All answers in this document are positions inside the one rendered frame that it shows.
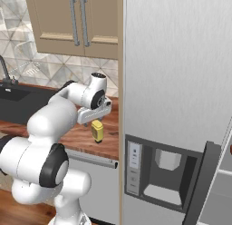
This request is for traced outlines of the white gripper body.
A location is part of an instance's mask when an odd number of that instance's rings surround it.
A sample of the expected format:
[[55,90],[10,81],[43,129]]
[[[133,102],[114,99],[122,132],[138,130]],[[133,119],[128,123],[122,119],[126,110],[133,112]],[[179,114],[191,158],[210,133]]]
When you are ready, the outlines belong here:
[[108,115],[110,112],[111,112],[110,106],[101,106],[94,110],[81,107],[78,110],[77,122],[79,124],[88,123],[93,120],[99,119],[105,115]]

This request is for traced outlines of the yellow mustard bottle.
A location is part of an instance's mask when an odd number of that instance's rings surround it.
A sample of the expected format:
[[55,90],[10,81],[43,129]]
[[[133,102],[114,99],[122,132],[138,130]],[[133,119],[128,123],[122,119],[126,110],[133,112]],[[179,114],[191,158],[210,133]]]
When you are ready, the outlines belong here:
[[92,121],[92,137],[97,142],[100,143],[103,140],[103,124],[99,120]]

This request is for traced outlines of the steel fridge door with dispenser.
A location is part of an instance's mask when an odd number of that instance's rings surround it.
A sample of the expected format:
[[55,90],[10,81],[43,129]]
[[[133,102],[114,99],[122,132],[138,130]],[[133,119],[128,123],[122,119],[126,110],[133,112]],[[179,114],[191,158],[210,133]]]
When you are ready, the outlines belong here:
[[232,0],[123,10],[123,225],[182,225],[206,143],[232,139]]

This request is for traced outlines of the open fridge door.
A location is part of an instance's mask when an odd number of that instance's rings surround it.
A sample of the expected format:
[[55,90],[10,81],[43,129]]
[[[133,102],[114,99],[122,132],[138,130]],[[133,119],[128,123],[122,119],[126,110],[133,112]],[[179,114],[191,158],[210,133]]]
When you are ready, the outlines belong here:
[[218,144],[213,142],[206,143],[197,182],[182,225],[197,225],[200,212],[202,211],[210,184],[218,166],[220,153],[221,148]]

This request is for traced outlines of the beige cupboard side panel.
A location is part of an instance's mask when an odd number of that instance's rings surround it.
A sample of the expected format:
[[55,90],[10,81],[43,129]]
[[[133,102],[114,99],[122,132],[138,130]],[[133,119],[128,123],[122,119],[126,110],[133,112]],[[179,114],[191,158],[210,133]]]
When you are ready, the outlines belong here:
[[120,191],[120,225],[123,225],[123,0],[118,5],[118,92],[119,92],[119,191]]

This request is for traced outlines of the black sink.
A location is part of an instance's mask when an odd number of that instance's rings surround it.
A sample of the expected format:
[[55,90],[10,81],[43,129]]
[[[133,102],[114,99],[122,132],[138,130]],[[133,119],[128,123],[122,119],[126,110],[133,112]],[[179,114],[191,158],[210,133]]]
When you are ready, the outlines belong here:
[[29,118],[55,94],[54,89],[0,83],[0,120],[27,124]]

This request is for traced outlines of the steel dishwasher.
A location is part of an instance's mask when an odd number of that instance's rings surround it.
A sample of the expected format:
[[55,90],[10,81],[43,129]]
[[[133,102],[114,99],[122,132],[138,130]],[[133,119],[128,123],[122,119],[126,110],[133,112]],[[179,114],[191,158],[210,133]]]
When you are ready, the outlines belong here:
[[[88,153],[66,150],[69,153],[88,155]],[[119,166],[116,169],[77,161],[70,158],[70,167],[85,171],[91,175],[92,186],[89,192],[81,197],[84,212],[99,222],[120,225],[119,218]]]

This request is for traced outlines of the beige cupboard door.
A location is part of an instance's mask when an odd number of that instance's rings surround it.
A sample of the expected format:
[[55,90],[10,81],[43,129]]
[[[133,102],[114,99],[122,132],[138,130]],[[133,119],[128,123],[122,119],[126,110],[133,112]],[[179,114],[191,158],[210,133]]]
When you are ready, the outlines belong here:
[[88,39],[85,47],[88,57],[118,58],[117,0],[87,0],[85,4]]
[[74,45],[69,0],[26,0],[38,53],[84,56],[80,0],[75,16],[80,45]]

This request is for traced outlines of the black tap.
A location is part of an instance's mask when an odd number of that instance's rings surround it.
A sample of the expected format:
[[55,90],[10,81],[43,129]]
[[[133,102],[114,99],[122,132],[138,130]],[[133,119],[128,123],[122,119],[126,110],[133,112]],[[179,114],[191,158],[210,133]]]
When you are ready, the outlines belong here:
[[9,72],[7,71],[5,60],[2,55],[0,55],[0,64],[2,65],[5,78],[3,79],[3,83],[7,86],[18,85],[18,81],[14,77],[10,77]]

